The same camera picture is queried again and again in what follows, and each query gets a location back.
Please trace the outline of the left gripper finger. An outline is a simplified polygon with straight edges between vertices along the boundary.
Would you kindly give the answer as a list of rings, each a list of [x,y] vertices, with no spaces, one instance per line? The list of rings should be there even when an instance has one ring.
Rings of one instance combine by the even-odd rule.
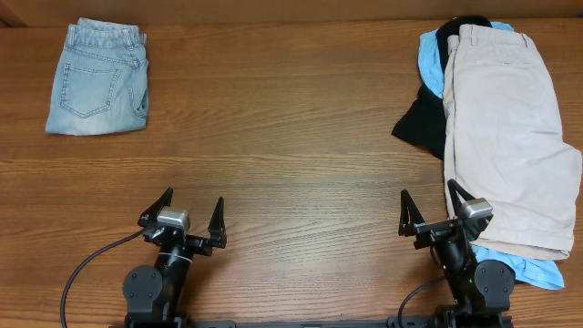
[[[160,198],[140,215],[138,219],[138,226],[147,227],[151,222],[156,221],[162,209],[171,205],[172,196],[173,188],[168,187],[160,196]]]
[[[214,248],[224,249],[227,244],[227,233],[224,220],[224,199],[218,198],[217,204],[210,218],[208,227],[210,244]]]

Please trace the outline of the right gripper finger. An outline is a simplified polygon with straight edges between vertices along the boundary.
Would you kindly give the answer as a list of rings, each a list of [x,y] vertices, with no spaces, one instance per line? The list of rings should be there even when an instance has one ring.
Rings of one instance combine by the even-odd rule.
[[[405,237],[415,236],[418,233],[418,229],[425,225],[425,220],[408,190],[402,190],[400,197],[401,214],[398,234]]]
[[[447,181],[451,207],[455,217],[470,218],[472,201],[476,198],[466,191],[455,179]]]

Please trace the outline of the beige khaki shorts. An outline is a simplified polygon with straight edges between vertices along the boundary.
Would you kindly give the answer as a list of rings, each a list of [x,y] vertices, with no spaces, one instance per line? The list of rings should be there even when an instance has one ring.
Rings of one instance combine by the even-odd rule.
[[[447,42],[444,176],[493,208],[475,243],[566,259],[575,241],[582,155],[563,140],[552,79],[533,40],[462,25]]]

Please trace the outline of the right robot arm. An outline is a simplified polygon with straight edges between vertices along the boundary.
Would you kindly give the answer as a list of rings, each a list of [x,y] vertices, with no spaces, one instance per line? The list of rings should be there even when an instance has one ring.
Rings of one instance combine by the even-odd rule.
[[[516,273],[498,260],[479,261],[471,242],[479,237],[493,218],[493,208],[484,198],[476,198],[455,180],[447,181],[454,217],[427,223],[407,190],[401,191],[398,234],[414,237],[417,250],[428,248],[443,275],[410,292],[398,313],[387,320],[389,327],[432,328],[512,328],[510,308]],[[453,305],[439,305],[427,316],[405,316],[404,307],[418,293],[446,282]]]

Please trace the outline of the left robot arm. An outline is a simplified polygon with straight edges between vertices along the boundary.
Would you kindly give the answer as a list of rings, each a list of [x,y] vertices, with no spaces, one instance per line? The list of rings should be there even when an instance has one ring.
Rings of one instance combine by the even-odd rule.
[[[186,314],[178,312],[179,300],[196,255],[211,256],[225,248],[227,233],[224,199],[219,198],[210,218],[209,236],[189,234],[189,213],[171,205],[173,189],[167,189],[138,219],[144,241],[159,247],[155,263],[131,270],[123,282],[128,313],[126,327],[187,327]]]

